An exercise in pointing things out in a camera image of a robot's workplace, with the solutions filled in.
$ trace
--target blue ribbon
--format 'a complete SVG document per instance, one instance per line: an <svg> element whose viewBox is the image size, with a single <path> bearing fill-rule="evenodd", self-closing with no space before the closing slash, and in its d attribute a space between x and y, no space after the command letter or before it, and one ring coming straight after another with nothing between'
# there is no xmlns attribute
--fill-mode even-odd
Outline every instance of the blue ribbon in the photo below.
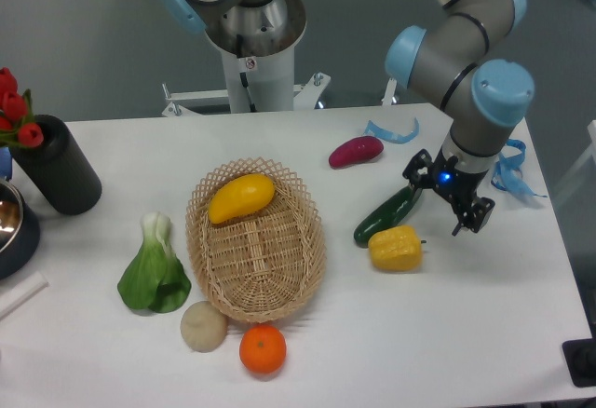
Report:
<svg viewBox="0 0 596 408"><path fill-rule="evenodd" d="M526 150L525 144L519 140L508 140L505 145L518 149L520 152L514 156L504 156L502 152L499 153L499 160L494 165L491 184L501 191L508 191L517 196L547 197L534 192L522 179L522 164L525 160Z"/></svg>
<svg viewBox="0 0 596 408"><path fill-rule="evenodd" d="M418 133L420 133L420 124L418 124L418 119L416 118L413 119L412 132L407 135L399 135L398 133L394 133L391 130L381 129L379 126L377 126L370 120L368 125L366 126L366 129L364 130L365 136L374 136L375 138L379 138L380 140L395 144L409 143L416 136L418 136Z"/></svg>

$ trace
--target plastic toy food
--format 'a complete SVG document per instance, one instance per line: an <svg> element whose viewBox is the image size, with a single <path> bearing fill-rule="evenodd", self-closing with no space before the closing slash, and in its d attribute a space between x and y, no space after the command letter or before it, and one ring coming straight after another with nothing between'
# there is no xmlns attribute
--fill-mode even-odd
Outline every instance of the plastic toy food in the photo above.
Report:
<svg viewBox="0 0 596 408"><path fill-rule="evenodd" d="M354 231L356 243L366 247L375 233L397 226L412 210L421 194L420 189L414 192L410 186L402 188L358 225Z"/></svg>
<svg viewBox="0 0 596 408"><path fill-rule="evenodd" d="M276 187L261 173L250 173L232 180L218 190L208 207L212 224L257 212L271 203Z"/></svg>
<svg viewBox="0 0 596 408"><path fill-rule="evenodd" d="M197 352L211 352L227 335L227 317L208 301L194 303L180 321L184 342Z"/></svg>
<svg viewBox="0 0 596 408"><path fill-rule="evenodd" d="M371 237L369 254L377 268L409 271L422 262L422 245L411 226L396 226Z"/></svg>
<svg viewBox="0 0 596 408"><path fill-rule="evenodd" d="M169 243L171 221L151 212L143 216L142 245L118 282L120 297L128 308L149 308L157 313L180 308L191 283Z"/></svg>
<svg viewBox="0 0 596 408"><path fill-rule="evenodd" d="M240 360L253 373L273 373L286 360L283 334L268 324L248 329L240 342Z"/></svg>
<svg viewBox="0 0 596 408"><path fill-rule="evenodd" d="M374 136L359 136L336 148L329 156L329 165L344 168L370 161L383 152L383 143Z"/></svg>

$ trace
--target black vase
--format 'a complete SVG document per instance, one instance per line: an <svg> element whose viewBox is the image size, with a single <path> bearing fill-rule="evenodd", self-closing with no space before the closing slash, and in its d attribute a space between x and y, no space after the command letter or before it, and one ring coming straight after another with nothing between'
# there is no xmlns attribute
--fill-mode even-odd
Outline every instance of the black vase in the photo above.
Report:
<svg viewBox="0 0 596 408"><path fill-rule="evenodd" d="M43 143L32 149L10 148L10 154L54 209L77 215L102 196L102 182L68 130L55 116L38 115Z"/></svg>

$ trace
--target yellow bell pepper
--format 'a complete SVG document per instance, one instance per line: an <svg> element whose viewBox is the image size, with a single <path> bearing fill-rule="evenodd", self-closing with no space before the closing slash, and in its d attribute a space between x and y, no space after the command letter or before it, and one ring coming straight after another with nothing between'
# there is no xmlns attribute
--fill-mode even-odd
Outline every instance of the yellow bell pepper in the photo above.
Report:
<svg viewBox="0 0 596 408"><path fill-rule="evenodd" d="M261 173L250 173L222 186L207 208L209 220L221 224L235 217L257 212L271 203L276 187Z"/></svg>
<svg viewBox="0 0 596 408"><path fill-rule="evenodd" d="M372 264L377 268L409 271L422 262L422 245L411 226L396 226L371 237L369 254Z"/></svg>

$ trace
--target white table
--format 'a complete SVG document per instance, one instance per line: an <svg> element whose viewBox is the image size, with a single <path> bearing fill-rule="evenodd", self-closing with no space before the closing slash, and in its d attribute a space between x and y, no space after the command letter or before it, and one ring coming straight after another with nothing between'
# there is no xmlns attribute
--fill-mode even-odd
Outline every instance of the white table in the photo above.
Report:
<svg viewBox="0 0 596 408"><path fill-rule="evenodd" d="M372 119L407 133L370 164L331 170L329 153ZM547 198L522 204L492 188L488 225L451 236L451 208L427 191L408 223L427 240L422 268L375 271L352 241L354 227L405 185L419 149L435 156L450 120L429 105L312 112L155 118L69 124L102 177L90 212L57 215L16 170L13 183L42 219L32 261L11 279L41 271L50 286L0 321L0 406L435 407L584 398L561 344L589 337L572 270ZM525 123L524 179L546 187ZM179 334L184 310L204 299L195 284L185 306L165 315L130 313L116 291L141 245L140 217L163 211L189 276L184 215L208 172L242 157L271 158L296 171L318 204L328 248L315 298L277 326L288 358L266 382L238 358L233 325L210 354Z"/></svg>

